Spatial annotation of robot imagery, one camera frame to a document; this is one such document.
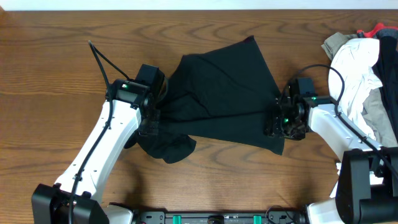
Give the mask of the black t-shirt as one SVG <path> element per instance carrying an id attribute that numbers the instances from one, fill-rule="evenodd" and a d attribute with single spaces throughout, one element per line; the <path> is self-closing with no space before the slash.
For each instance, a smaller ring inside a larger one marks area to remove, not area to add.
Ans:
<path id="1" fill-rule="evenodd" d="M 284 139 L 265 135 L 280 91 L 253 36 L 204 54 L 184 55 L 156 104 L 155 136 L 126 143 L 172 164 L 196 148 L 192 137 L 237 142 L 281 155 Z"/>

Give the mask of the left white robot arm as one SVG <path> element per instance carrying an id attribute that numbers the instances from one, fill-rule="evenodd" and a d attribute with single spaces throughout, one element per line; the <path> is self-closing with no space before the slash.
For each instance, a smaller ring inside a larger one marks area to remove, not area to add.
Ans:
<path id="1" fill-rule="evenodd" d="M 34 223 L 134 223 L 122 205 L 101 207 L 109 175 L 128 140 L 154 133 L 154 109 L 163 79 L 115 80 L 113 96 L 82 149 L 53 186 L 39 184 L 32 194 Z"/>

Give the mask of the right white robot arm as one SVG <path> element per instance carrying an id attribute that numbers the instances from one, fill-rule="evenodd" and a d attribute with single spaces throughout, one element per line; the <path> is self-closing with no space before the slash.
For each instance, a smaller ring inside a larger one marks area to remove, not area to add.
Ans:
<path id="1" fill-rule="evenodd" d="M 276 101 L 265 134 L 299 141 L 317 133 L 341 162 L 332 198 L 307 205 L 297 223 L 397 221 L 397 148 L 368 138 L 329 96 Z"/>

